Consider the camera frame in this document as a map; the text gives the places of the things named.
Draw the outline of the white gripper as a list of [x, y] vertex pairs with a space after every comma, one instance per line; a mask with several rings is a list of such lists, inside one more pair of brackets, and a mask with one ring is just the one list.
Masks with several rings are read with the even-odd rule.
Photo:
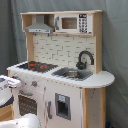
[[22, 85], [21, 81], [8, 76], [0, 75], [0, 78], [4, 78], [11, 88], [18, 88]]

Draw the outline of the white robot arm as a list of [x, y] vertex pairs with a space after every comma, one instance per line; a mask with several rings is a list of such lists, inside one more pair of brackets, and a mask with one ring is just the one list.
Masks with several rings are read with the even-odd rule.
[[14, 101], [11, 89], [19, 87], [19, 80], [0, 75], [0, 128], [41, 128], [39, 118], [35, 114], [25, 114], [15, 119], [12, 110]]

